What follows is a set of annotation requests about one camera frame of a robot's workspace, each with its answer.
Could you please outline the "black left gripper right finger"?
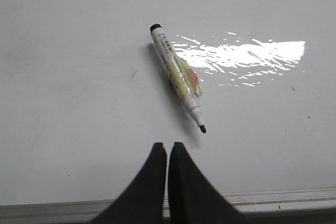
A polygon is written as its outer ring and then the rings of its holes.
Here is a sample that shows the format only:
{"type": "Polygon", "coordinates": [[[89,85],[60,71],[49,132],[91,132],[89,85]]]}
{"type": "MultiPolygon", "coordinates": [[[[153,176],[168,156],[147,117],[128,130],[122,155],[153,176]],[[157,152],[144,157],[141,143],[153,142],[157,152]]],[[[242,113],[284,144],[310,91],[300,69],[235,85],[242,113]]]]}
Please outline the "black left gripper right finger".
{"type": "Polygon", "coordinates": [[[180,142],[170,154],[168,198],[171,223],[248,223],[210,184],[180,142]]]}

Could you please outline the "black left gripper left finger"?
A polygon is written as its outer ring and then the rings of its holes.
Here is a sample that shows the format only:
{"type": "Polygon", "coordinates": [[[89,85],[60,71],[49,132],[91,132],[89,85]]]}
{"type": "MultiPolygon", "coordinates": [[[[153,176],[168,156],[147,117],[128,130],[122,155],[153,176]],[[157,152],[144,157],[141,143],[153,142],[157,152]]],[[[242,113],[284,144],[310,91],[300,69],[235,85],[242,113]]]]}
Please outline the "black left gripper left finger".
{"type": "Polygon", "coordinates": [[[167,154],[154,143],[133,181],[91,223],[162,223],[167,154]]]}

